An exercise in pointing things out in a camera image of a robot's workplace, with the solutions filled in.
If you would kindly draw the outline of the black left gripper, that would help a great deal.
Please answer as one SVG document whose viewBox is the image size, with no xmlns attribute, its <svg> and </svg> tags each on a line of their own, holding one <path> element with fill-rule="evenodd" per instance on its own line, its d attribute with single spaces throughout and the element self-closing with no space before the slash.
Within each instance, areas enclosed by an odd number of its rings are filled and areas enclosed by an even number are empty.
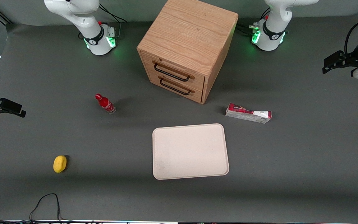
<svg viewBox="0 0 358 224">
<path fill-rule="evenodd" d="M 324 59 L 322 73 L 326 74 L 332 69 L 349 67 L 358 68 L 358 52 L 345 54 L 340 50 Z"/>
</svg>

